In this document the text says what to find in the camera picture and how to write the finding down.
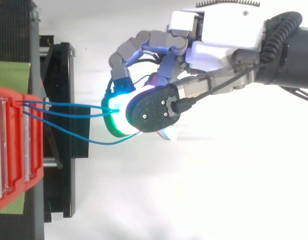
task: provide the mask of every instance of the green light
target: green light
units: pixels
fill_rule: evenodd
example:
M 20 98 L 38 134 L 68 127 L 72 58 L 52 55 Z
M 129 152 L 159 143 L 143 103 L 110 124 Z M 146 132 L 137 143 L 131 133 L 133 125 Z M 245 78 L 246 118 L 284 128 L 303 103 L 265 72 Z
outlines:
M 138 94 L 145 92 L 149 89 L 154 88 L 154 86 L 147 85 L 133 92 L 121 94 L 115 96 L 108 100 L 108 107 L 110 109 L 118 109 L 119 112 L 114 112 L 111 114 L 111 121 L 113 126 L 122 135 L 132 135 L 139 132 L 138 129 L 133 127 L 126 118 L 126 108 L 130 101 Z

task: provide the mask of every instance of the green tape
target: green tape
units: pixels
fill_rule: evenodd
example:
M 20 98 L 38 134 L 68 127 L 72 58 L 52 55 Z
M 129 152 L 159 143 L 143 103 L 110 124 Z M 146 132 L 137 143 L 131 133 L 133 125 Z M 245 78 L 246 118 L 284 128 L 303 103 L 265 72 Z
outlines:
M 0 87 L 27 94 L 31 64 L 28 62 L 0 61 Z M 19 214 L 24 211 L 25 192 L 0 210 L 0 214 Z
M 0 214 L 19 214 L 22 215 L 24 211 L 25 192 L 21 193 L 19 197 L 0 210 Z
M 27 94 L 31 64 L 0 61 L 0 87 Z

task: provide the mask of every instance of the blue wire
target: blue wire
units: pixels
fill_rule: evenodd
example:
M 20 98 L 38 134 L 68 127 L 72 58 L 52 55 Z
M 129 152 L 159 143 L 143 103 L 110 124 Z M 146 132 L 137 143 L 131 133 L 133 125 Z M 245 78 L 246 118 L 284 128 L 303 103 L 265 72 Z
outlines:
M 30 117 L 32 117 L 32 118 L 34 118 L 34 119 L 37 119 L 37 120 L 43 122 L 44 124 L 50 125 L 51 127 L 56 128 L 56 129 L 62 131 L 63 133 L 69 134 L 69 135 L 71 135 L 71 136 L 73 136 L 73 137 L 76 137 L 76 138 L 78 138 L 78 139 L 81 139 L 81 140 L 83 140 L 83 141 L 86 141 L 86 142 L 89 142 L 89 143 L 92 143 L 92 144 L 99 144 L 99 145 L 115 145 L 115 144 L 119 144 L 119 143 L 121 143 L 121 142 L 124 142 L 124 141 L 126 141 L 126 140 L 128 140 L 128 139 L 130 139 L 130 138 L 132 138 L 132 137 L 134 137 L 134 136 L 136 136 L 137 134 L 140 133 L 140 132 L 134 133 L 134 134 L 131 135 L 131 136 L 125 137 L 125 138 L 123 138 L 123 139 L 121 139 L 121 140 L 119 140 L 119 141 L 115 141 L 115 142 L 99 142 L 99 141 L 94 141 L 94 140 L 88 139 L 88 138 L 83 137 L 83 136 L 81 136 L 81 135 L 78 135 L 78 134 L 76 134 L 76 133 L 74 133 L 74 132 L 68 131 L 68 130 L 66 130 L 66 129 L 60 127 L 60 126 L 57 126 L 56 124 L 54 124 L 54 123 L 52 123 L 52 122 L 46 121 L 45 119 L 42 119 L 42 118 L 40 118 L 40 117 L 38 117 L 38 116 L 35 116 L 35 115 L 33 115 L 33 114 L 30 114 L 30 113 L 28 113 L 28 112 L 26 112 L 26 111 L 23 111 L 23 113 L 26 114 L 26 115 L 28 115 L 28 116 L 30 116 Z
M 106 112 L 106 113 L 94 114 L 94 115 L 74 115 L 74 114 L 65 114 L 65 113 L 60 113 L 60 112 L 56 112 L 56 111 L 44 110 L 44 109 L 29 105 L 29 104 L 26 104 L 26 103 L 23 103 L 23 105 L 25 107 L 34 109 L 34 110 L 42 112 L 42 113 L 51 114 L 51 115 L 60 116 L 60 117 L 65 117 L 65 118 L 72 118 L 72 119 L 90 119 L 90 118 L 96 118 L 96 117 L 104 117 L 104 116 L 111 115 L 113 113 L 113 112 Z
M 54 105 L 54 106 L 61 106 L 61 107 L 79 107 L 79 108 L 101 109 L 101 110 L 107 110 L 107 111 L 111 111 L 111 112 L 115 112 L 115 113 L 117 113 L 119 111 L 117 109 L 110 109 L 108 107 L 103 107 L 103 106 L 76 104 L 76 103 L 68 103 L 68 102 L 23 101 L 23 103 L 25 103 L 25 104 Z

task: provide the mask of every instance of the white background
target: white background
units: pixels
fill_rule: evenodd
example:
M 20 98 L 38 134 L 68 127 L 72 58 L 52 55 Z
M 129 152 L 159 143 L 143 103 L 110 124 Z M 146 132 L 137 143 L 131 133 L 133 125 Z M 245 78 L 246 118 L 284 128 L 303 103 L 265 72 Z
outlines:
M 192 0 L 36 0 L 40 34 L 76 48 L 75 102 L 100 104 L 109 56 L 141 30 L 165 30 Z M 263 0 L 264 19 L 308 1 Z M 138 80 L 155 65 L 133 66 Z M 76 213 L 53 214 L 47 240 L 308 240 L 308 103 L 252 84 L 208 97 L 177 123 L 178 142 L 156 133 L 90 144 L 76 160 Z M 90 138 L 111 142 L 103 119 Z

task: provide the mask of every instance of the metal rod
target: metal rod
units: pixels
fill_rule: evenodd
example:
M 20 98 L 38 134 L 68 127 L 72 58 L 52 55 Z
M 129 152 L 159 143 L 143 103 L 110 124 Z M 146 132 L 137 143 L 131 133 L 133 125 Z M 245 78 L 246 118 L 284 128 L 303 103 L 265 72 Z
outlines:
M 47 47 L 47 46 L 41 46 L 40 48 L 39 48 L 39 56 L 40 57 L 46 57 L 47 55 L 48 55 L 48 52 L 49 52 L 49 47 Z
M 44 157 L 43 160 L 43 166 L 44 168 L 57 168 L 57 163 L 55 158 L 53 157 Z

